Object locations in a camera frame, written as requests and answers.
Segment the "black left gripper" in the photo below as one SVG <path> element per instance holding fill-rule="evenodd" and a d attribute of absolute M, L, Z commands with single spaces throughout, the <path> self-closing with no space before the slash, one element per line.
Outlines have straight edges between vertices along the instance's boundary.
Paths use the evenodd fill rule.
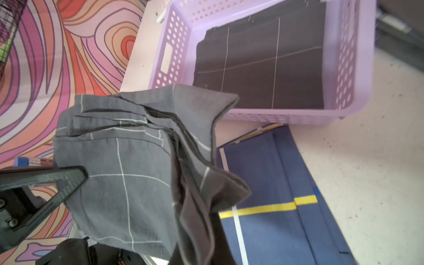
<path fill-rule="evenodd" d="M 88 180 L 82 167 L 8 167 L 1 170 L 1 253 L 23 242 Z"/>

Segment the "dark grey checked pillowcase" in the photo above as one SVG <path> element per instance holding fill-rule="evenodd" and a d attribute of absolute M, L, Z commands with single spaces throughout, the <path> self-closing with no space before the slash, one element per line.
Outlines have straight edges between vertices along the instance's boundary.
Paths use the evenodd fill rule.
<path fill-rule="evenodd" d="M 242 109 L 323 109 L 326 3 L 283 1 L 207 30 L 196 87 L 234 93 Z"/>

